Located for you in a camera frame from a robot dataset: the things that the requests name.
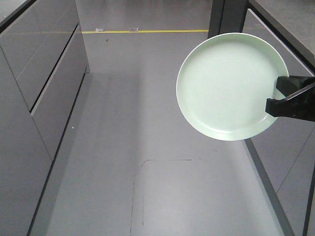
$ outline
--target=gray cabinet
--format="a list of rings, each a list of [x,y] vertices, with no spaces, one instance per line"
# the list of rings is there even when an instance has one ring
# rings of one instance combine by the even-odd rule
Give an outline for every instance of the gray cabinet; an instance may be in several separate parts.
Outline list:
[[[0,235],[25,236],[51,160],[0,50]]]
[[[87,66],[75,0],[38,0],[1,32],[1,236],[27,235]]]
[[[308,68],[249,9],[243,32],[269,42],[283,57],[290,75],[311,76]],[[315,123],[278,118],[266,131],[252,138],[262,164],[277,192],[297,236],[302,235],[308,192],[315,162],[308,145]]]

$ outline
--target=cabinet drawer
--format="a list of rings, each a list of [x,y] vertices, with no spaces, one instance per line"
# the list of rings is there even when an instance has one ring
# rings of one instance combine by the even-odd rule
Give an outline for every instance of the cabinet drawer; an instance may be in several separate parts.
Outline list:
[[[86,66],[85,47],[78,27],[32,111],[51,157],[56,153]]]
[[[45,85],[78,22],[76,6],[71,4],[18,76],[17,83],[29,110]]]
[[[44,40],[34,9],[30,7],[0,36],[0,46],[15,78]]]

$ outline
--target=ceramic plate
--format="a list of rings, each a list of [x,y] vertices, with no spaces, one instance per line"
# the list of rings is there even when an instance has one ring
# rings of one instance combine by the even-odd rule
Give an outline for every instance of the ceramic plate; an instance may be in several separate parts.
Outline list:
[[[219,140],[259,134],[276,118],[265,112],[267,98],[282,99],[277,78],[288,76],[284,60],[266,41],[226,33],[198,45],[179,71],[176,95],[186,120]]]

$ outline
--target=yellow tape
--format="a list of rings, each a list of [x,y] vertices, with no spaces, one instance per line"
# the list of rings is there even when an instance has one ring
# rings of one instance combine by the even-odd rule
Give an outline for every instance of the yellow tape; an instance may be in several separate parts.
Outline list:
[[[82,33],[194,33],[194,32],[208,32],[207,29],[176,29],[176,30],[106,30],[106,31],[82,31]]]

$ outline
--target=cabinet door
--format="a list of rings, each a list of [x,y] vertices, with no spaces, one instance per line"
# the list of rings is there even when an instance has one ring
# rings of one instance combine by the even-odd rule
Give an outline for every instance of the cabinet door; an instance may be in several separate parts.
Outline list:
[[[283,57],[289,74],[311,76],[307,67],[249,9],[244,33],[269,42]],[[314,122],[278,118],[266,131],[252,138],[262,164],[277,192],[288,220],[297,236],[302,235],[314,158],[303,148]]]
[[[0,235],[25,236],[51,161],[0,49]]]

